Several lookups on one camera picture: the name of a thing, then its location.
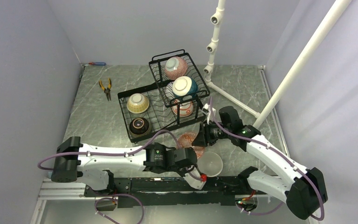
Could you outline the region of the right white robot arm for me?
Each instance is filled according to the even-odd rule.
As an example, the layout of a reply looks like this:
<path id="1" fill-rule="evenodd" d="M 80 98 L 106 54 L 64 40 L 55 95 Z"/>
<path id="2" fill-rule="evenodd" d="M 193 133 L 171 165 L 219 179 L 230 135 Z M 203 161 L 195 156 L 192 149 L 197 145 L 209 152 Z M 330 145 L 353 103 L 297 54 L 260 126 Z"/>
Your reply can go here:
<path id="1" fill-rule="evenodd" d="M 238 174 L 238 187 L 242 193 L 261 191 L 282 201 L 299 219 L 324 220 L 324 203 L 328 195 L 321 170 L 307 168 L 276 149 L 257 128 L 243 124 L 232 106 L 219 109 L 220 121 L 210 104 L 205 104 L 202 112 L 207 118 L 200 124 L 194 146 L 207 147 L 217 140 L 228 139 L 276 174 L 270 176 L 255 167 L 248 167 Z"/>

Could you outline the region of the teal white bowl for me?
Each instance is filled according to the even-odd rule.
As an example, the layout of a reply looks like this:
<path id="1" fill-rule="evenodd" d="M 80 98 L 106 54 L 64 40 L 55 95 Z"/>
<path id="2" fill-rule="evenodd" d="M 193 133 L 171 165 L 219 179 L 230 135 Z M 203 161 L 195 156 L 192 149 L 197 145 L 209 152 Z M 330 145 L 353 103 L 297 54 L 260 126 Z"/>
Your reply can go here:
<path id="1" fill-rule="evenodd" d="M 173 95 L 176 98 L 193 98 L 198 90 L 195 80 L 188 76 L 178 77 L 172 84 Z"/>

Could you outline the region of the orange zigzag bowl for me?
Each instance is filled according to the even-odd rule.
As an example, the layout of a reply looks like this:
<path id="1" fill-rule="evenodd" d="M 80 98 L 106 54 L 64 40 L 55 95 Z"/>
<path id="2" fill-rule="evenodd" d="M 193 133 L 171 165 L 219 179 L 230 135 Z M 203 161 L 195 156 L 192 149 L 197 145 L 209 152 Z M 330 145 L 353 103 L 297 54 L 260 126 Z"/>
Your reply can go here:
<path id="1" fill-rule="evenodd" d="M 182 104 L 174 105 L 171 107 L 172 112 L 175 116 L 179 114 L 180 117 L 188 117 L 194 111 L 194 105 L 192 101 L 185 102 Z"/>

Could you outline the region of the black blue banded bowl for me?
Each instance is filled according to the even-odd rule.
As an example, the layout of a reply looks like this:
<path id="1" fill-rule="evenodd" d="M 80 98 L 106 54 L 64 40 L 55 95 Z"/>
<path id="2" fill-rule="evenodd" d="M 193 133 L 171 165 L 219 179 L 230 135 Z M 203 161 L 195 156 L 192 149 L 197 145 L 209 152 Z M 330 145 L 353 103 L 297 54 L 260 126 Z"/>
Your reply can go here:
<path id="1" fill-rule="evenodd" d="M 148 119 L 138 117 L 133 119 L 129 124 L 129 132 L 133 137 L 140 137 L 151 132 L 151 126 Z"/>

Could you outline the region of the pink floral bowl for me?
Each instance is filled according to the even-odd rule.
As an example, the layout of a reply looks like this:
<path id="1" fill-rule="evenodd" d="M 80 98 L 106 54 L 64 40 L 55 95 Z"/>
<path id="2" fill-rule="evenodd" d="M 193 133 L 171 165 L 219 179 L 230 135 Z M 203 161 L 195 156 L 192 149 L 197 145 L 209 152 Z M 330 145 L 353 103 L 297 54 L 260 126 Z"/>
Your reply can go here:
<path id="1" fill-rule="evenodd" d="M 165 63 L 165 74 L 168 79 L 175 80 L 178 77 L 184 76 L 188 70 L 187 62 L 178 56 L 169 58 Z"/>

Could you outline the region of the red geometric pattern bowl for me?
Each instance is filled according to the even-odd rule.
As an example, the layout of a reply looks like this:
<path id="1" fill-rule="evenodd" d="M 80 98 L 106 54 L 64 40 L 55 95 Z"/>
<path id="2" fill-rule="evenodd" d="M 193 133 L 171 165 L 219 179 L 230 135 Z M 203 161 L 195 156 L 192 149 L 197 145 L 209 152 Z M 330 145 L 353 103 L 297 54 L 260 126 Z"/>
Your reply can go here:
<path id="1" fill-rule="evenodd" d="M 204 154 L 205 148 L 192 145 L 196 137 L 196 133 L 186 132 L 178 138 L 178 142 L 181 147 L 192 147 L 196 152 L 197 159 L 199 159 Z"/>

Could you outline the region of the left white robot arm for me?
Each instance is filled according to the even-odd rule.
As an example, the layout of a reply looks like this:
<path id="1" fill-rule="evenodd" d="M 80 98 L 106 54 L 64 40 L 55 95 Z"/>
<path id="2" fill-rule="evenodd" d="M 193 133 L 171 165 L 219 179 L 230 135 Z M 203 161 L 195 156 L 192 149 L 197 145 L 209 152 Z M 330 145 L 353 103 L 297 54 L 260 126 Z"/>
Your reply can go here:
<path id="1" fill-rule="evenodd" d="M 146 147 L 97 147 L 70 137 L 57 148 L 58 156 L 51 175 L 54 182 L 82 182 L 92 190 L 109 196 L 116 190 L 113 172 L 120 168 L 161 174 L 174 172 L 190 187 L 202 189 L 205 179 L 197 170 L 193 148 L 166 147 L 151 143 Z"/>

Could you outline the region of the black wire dish rack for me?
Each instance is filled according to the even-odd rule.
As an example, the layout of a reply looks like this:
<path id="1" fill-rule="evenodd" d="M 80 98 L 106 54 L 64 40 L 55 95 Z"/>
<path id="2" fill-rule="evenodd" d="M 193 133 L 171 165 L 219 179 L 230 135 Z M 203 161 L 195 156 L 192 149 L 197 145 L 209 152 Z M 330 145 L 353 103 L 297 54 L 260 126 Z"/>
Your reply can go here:
<path id="1" fill-rule="evenodd" d="M 172 89 L 168 88 L 169 85 L 173 85 L 173 80 L 170 80 L 165 74 L 165 63 L 173 56 L 178 56 L 186 62 L 188 69 L 185 75 L 193 79 L 198 87 L 197 92 L 194 94 L 190 93 L 183 97 L 176 97 Z M 206 115 L 201 111 L 203 107 L 201 100 L 210 95 L 210 90 L 189 53 L 184 49 L 179 49 L 153 56 L 149 62 L 149 68 L 153 83 L 123 91 L 117 95 L 124 126 L 132 143 L 149 139 L 161 129 L 173 131 L 196 124 L 206 118 Z M 140 114 L 130 112 L 127 108 L 130 96 L 135 93 L 143 94 L 150 102 L 148 109 Z M 187 102 L 192 102 L 193 104 L 193 112 L 189 116 L 181 117 L 174 114 L 173 109 L 177 109 L 179 105 Z M 148 121 L 151 128 L 150 133 L 136 136 L 130 132 L 130 123 L 137 117 L 145 118 Z"/>

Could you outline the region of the yellow sun pattern bowl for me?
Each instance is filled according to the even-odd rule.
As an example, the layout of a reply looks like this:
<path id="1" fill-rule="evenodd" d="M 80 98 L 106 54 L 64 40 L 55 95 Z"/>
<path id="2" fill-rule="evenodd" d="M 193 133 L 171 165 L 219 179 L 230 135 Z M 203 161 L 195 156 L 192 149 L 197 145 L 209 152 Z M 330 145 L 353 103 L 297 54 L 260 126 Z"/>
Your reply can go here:
<path id="1" fill-rule="evenodd" d="M 127 100 L 127 109 L 134 114 L 144 113 L 149 108 L 149 105 L 149 99 L 141 93 L 132 94 Z"/>

